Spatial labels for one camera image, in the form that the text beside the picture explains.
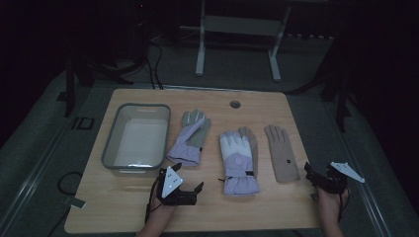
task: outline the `beige glove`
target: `beige glove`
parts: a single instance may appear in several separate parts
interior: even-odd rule
[[[272,165],[277,182],[286,183],[299,180],[298,167],[287,131],[270,124],[265,126],[265,133],[269,140]]]

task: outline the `glove strap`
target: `glove strap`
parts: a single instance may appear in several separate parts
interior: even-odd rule
[[[248,177],[248,176],[255,176],[253,171],[242,171],[242,170],[233,170],[233,169],[225,169],[225,176],[226,177]]]

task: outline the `light purple glove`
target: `light purple glove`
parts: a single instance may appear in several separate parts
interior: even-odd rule
[[[220,136],[219,142],[225,171],[224,194],[249,196],[259,193],[247,136],[242,137],[237,131],[229,130]]]
[[[176,142],[167,154],[167,159],[185,166],[198,166],[201,163],[201,152],[210,129],[210,119],[204,112],[194,110],[184,112],[182,130]]]

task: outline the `white tag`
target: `white tag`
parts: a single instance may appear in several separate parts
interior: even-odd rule
[[[331,165],[338,170],[340,173],[351,177],[352,179],[364,183],[366,180],[359,176],[357,172],[355,172],[348,163],[335,163],[332,162]]]
[[[163,185],[163,192],[161,196],[166,198],[170,195],[174,190],[176,190],[179,186],[181,186],[183,180],[176,172],[172,169],[172,167],[168,166],[166,170],[166,178],[164,180]]]

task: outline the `table hole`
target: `table hole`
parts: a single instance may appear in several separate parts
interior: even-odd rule
[[[231,101],[230,106],[234,109],[239,109],[241,107],[241,104],[238,101]]]

